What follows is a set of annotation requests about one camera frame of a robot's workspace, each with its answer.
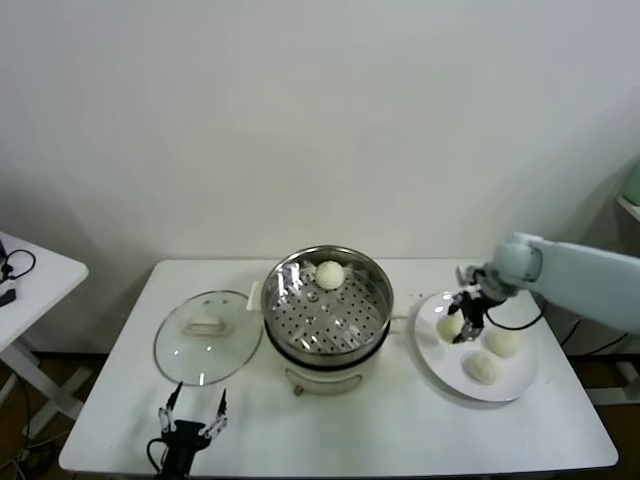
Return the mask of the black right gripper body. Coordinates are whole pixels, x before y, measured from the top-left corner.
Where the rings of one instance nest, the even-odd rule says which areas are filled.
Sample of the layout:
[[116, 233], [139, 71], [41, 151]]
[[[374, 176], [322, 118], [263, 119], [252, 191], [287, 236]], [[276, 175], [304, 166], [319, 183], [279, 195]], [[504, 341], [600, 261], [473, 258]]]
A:
[[467, 325], [471, 328], [484, 327], [487, 298], [482, 293], [462, 291], [459, 294], [459, 306]]

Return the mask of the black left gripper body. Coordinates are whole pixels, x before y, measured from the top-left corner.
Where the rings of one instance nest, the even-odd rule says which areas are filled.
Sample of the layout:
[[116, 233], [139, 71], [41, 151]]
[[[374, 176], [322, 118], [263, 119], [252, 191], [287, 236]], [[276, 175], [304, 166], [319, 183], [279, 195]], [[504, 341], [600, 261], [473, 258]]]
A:
[[177, 420], [175, 425], [175, 431], [161, 436], [167, 448], [161, 473], [189, 474], [196, 454], [208, 448], [211, 439], [200, 434], [200, 430], [206, 427], [203, 423]]

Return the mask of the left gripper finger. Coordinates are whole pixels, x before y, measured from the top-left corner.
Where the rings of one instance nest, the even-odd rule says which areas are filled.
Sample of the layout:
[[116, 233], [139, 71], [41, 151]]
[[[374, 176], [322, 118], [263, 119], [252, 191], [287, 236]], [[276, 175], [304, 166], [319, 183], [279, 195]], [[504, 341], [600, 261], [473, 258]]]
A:
[[170, 394], [165, 405], [161, 406], [158, 410], [158, 416], [159, 416], [162, 432], [177, 431], [177, 424], [173, 415], [173, 409], [177, 403], [181, 389], [182, 389], [182, 383], [179, 382], [176, 389]]
[[201, 437], [217, 437], [227, 426], [227, 390], [224, 390], [218, 404], [216, 416], [212, 423], [205, 425], [198, 432]]

